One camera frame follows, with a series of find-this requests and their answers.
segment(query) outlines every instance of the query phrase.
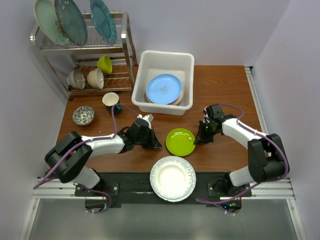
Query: dish rack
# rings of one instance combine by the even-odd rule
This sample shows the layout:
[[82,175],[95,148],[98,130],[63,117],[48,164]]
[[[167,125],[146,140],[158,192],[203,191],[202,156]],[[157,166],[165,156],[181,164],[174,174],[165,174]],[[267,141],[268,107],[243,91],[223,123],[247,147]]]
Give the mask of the dish rack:
[[[112,12],[115,22],[117,41],[114,45],[107,43],[96,30],[90,13],[83,13],[82,16],[86,23],[88,32],[88,40],[85,45],[78,46],[70,41],[67,46],[58,46],[53,43],[47,36],[45,36],[39,28],[38,23],[32,29],[30,40],[37,45],[40,52],[44,56],[47,63],[52,68],[55,76],[67,91],[69,100],[76,95],[103,95],[111,91],[132,91],[135,85],[133,74],[133,66],[138,66],[136,50],[132,40],[129,15],[127,12]],[[75,55],[104,55],[113,54],[110,56],[112,62],[112,73],[103,74],[104,87],[97,89],[91,87],[87,82],[88,73],[97,67],[99,58],[97,56],[76,58]],[[62,79],[53,65],[48,60],[48,56],[70,56],[74,63],[75,69],[80,69],[86,80],[84,89],[76,89],[68,86],[67,79]]]

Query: mint green plate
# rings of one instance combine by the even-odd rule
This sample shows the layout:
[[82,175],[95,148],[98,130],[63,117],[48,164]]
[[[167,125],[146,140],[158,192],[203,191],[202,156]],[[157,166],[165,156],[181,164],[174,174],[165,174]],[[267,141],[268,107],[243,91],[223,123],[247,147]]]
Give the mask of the mint green plate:
[[67,46],[70,42],[69,38],[65,37],[62,31],[59,31],[55,5],[50,0],[37,0],[34,4],[34,16],[43,32],[52,42],[59,46]]
[[192,153],[196,147],[194,145],[195,136],[187,129],[177,128],[169,132],[165,139],[166,148],[173,155],[183,157]]

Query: black mug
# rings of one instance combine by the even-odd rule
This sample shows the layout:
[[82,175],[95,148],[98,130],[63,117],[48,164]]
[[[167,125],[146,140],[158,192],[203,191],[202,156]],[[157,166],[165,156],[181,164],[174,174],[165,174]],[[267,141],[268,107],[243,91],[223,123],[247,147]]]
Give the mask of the black mug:
[[[112,110],[113,105],[120,103],[119,96],[118,96],[118,94],[116,94],[114,92],[109,92],[103,96],[102,103],[104,104],[104,106],[108,110],[108,112],[110,114],[112,114],[111,110]],[[122,113],[121,106],[120,105],[114,106],[113,113],[115,115]]]

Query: wooden table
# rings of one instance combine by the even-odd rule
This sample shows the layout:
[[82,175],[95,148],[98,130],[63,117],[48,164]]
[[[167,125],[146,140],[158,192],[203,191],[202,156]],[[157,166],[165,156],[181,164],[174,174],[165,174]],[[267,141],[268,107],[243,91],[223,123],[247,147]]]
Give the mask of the wooden table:
[[[120,102],[142,115],[139,108],[131,102],[131,92],[119,93]],[[243,66],[202,66],[194,67],[193,106],[182,116],[153,113],[152,126],[162,144],[161,149],[142,149],[135,146],[132,151],[122,154],[106,154],[90,158],[88,168],[98,172],[149,172],[159,159],[170,156],[166,149],[166,136],[175,128],[186,128],[195,136],[199,120],[203,120],[202,111],[206,106],[217,103],[229,103],[241,107],[245,115],[242,121],[254,129],[261,130],[256,108]],[[77,126],[72,120],[76,108],[89,105],[95,111],[95,120],[89,126]],[[238,110],[222,107],[225,114],[238,116]],[[123,113],[116,115],[118,129],[131,126],[136,116],[123,108]],[[102,104],[101,96],[77,96],[68,101],[57,141],[68,132],[76,131],[80,135],[95,137],[114,132],[111,115]],[[232,172],[248,165],[247,150],[230,137],[216,135],[214,143],[197,146],[194,152],[184,159],[189,161],[196,172]]]

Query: logo on blue plate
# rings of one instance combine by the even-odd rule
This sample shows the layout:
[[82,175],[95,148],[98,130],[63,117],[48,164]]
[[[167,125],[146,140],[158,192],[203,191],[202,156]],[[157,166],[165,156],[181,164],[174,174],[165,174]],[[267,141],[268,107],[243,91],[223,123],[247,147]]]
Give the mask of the logo on blue plate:
[[167,89],[166,86],[164,86],[163,88],[160,88],[159,91],[160,91],[163,95],[165,95],[165,94],[168,93],[168,89]]

